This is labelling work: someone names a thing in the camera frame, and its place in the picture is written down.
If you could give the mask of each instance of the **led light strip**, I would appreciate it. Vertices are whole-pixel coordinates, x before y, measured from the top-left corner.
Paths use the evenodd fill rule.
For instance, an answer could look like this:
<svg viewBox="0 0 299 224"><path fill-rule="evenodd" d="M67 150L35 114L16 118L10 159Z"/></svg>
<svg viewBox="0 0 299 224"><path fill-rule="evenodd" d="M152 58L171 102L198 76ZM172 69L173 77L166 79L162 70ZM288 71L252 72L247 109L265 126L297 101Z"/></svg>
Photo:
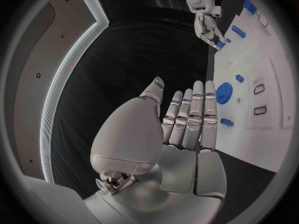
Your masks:
<svg viewBox="0 0 299 224"><path fill-rule="evenodd" d="M45 101L40 126L40 157L45 180L54 183L51 165L51 134L58 101L73 69L102 30L93 24L74 44L57 70Z"/></svg>

